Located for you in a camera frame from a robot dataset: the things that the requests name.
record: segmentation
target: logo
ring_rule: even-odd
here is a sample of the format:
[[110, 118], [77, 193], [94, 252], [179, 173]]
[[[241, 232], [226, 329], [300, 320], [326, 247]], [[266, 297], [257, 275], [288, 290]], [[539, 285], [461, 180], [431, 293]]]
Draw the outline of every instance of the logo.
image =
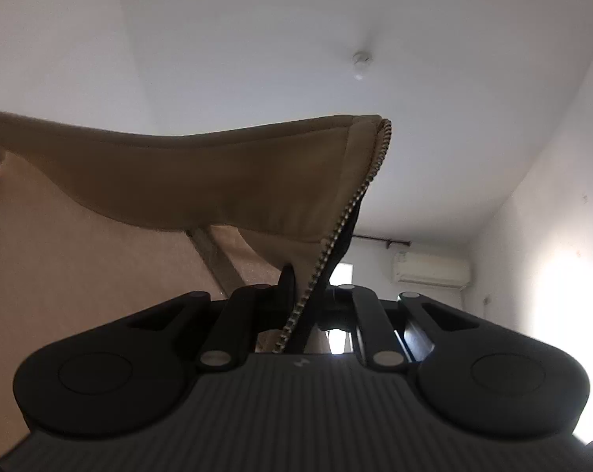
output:
[[310, 363], [310, 361], [308, 359], [301, 359], [298, 362], [292, 362], [294, 365], [296, 365], [296, 367], [303, 367], [304, 365], [307, 365]]

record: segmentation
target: curtain rod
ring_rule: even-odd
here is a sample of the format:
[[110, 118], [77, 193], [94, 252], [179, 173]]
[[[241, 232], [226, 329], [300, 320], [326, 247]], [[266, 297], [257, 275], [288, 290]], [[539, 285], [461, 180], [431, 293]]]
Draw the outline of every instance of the curtain rod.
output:
[[395, 245], [403, 245], [405, 247], [411, 246], [411, 241], [399, 241], [399, 240], [387, 240], [386, 238], [374, 238], [373, 236], [364, 236], [362, 234], [353, 234], [354, 238], [360, 238], [361, 240], [371, 240], [371, 241], [379, 241], [381, 243], [386, 243], [386, 248], [389, 249], [390, 245], [393, 243]]

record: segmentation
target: white ceiling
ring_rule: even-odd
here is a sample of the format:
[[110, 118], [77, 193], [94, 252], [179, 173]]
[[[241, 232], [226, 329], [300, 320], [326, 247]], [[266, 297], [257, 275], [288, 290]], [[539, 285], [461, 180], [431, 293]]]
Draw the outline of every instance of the white ceiling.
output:
[[[62, 91], [39, 75], [26, 96], [17, 75], [8, 83], [0, 72], [2, 109], [115, 129], [127, 114], [128, 129], [162, 134], [379, 113], [393, 121], [392, 148], [359, 231], [423, 242], [477, 233], [548, 140], [593, 56], [593, 0], [20, 1], [0, 4], [4, 23], [36, 12], [37, 37], [63, 41], [54, 19], [64, 19], [82, 26], [74, 50], [92, 35], [107, 39], [91, 64], [46, 53], [53, 72], [63, 70]], [[41, 62], [43, 53], [19, 49], [26, 32], [5, 28], [4, 65]], [[366, 47], [374, 61], [356, 81], [351, 56]], [[121, 79], [120, 65], [129, 90], [109, 80]]]

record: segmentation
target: wall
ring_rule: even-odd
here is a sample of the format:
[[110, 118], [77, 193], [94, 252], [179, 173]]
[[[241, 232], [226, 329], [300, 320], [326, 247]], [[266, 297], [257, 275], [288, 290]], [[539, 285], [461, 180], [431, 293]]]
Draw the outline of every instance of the wall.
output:
[[154, 131], [119, 0], [0, 0], [0, 110]]
[[593, 62], [556, 135], [470, 250], [466, 307], [585, 367], [591, 395], [575, 433], [592, 440]]
[[[343, 257], [343, 262], [353, 265], [354, 284], [371, 288], [381, 299], [394, 300], [403, 291], [414, 291], [452, 307], [462, 308], [461, 293], [458, 289], [393, 282], [393, 258], [396, 253], [405, 248], [401, 245], [391, 245], [387, 249], [381, 242], [353, 238], [349, 250]], [[412, 250], [443, 252], [427, 245], [412, 245]]]

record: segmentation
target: air conditioner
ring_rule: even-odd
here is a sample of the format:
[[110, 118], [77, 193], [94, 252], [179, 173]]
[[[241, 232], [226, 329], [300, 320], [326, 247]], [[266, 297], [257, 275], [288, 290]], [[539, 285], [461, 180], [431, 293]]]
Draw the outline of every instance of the air conditioner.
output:
[[471, 267], [465, 259], [400, 252], [393, 261], [393, 280], [462, 289], [471, 281]]

